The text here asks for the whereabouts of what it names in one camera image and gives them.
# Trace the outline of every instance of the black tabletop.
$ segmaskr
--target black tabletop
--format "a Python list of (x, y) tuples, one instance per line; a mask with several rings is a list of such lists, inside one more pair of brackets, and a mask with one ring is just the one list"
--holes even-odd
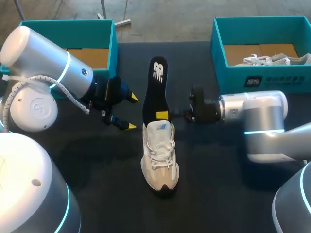
[[(275, 233), (273, 197), (301, 166), (248, 161), (241, 125), (196, 126), (175, 120), (178, 190), (166, 200), (150, 192), (140, 159), (142, 105), (154, 56), (164, 56), (169, 64), (166, 96), (171, 108), (188, 103), (193, 84), (203, 85), (206, 97), (218, 96), (209, 42), (124, 43), (119, 44), (118, 74), (140, 102), (123, 102), (115, 114), (137, 129), (107, 127), (99, 112), (87, 116), (60, 100), (55, 124), (27, 134), (45, 148), (74, 192), (82, 233)], [(286, 130), (309, 122), (310, 100), (288, 96)]]

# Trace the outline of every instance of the robotic arm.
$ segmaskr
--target robotic arm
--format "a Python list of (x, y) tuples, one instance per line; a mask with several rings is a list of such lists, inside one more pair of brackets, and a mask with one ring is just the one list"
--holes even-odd
[[(51, 89), (64, 92), (87, 114), (89, 110), (76, 99), (89, 109), (102, 111), (103, 123), (107, 125), (121, 130), (135, 128), (112, 114), (113, 105), (124, 99), (138, 102), (127, 83), (119, 77), (106, 79), (94, 74), (89, 66), (28, 27), (19, 26), (9, 35), (1, 49), (0, 63), (11, 75), (0, 99), (0, 121), (6, 132), (9, 120), (15, 129), (29, 132), (49, 128), (57, 116)], [(48, 91), (38, 82), (45, 83)]]
[(281, 91), (259, 91), (221, 95), (205, 100), (203, 89), (195, 86), (186, 120), (195, 123), (243, 122), (248, 158), (257, 163), (311, 159), (311, 123), (285, 132), (287, 99)]

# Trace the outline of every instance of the insole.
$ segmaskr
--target insole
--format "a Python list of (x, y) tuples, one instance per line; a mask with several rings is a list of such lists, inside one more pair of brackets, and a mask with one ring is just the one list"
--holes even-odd
[(142, 108), (142, 119), (147, 125), (152, 121), (168, 120), (169, 107), (166, 102), (168, 64), (163, 57), (154, 57), (149, 65), (148, 87)]

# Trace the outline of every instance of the shoe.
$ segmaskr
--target shoe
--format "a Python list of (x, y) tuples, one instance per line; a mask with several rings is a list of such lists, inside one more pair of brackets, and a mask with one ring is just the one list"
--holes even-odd
[(279, 65), (307, 65), (311, 64), (311, 55), (308, 53), (303, 57), (288, 57), (283, 53), (272, 57), (257, 57), (252, 54), (252, 57), (243, 59), (243, 64), (238, 64), (236, 67), (241, 66), (279, 66)]
[(175, 128), (167, 120), (143, 125), (144, 156), (140, 161), (148, 185), (155, 191), (167, 193), (178, 182), (179, 167), (176, 162)]

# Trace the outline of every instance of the shoelace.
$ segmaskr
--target shoelace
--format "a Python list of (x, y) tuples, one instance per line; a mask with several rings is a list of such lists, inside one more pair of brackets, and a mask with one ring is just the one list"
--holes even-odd
[(251, 64), (253, 66), (266, 66), (272, 63), (270, 57), (263, 56), (257, 57), (256, 54), (252, 54), (252, 57), (246, 57), (243, 59), (244, 64)]
[[(170, 165), (173, 164), (172, 161), (172, 151), (175, 148), (175, 141), (170, 140), (170, 144), (166, 145), (165, 142), (160, 142), (157, 144), (155, 149), (152, 149), (149, 142), (147, 142), (147, 147), (150, 150), (151, 167), (154, 169), (156, 167), (167, 166), (170, 169)], [(165, 147), (166, 151), (159, 151), (160, 147)]]

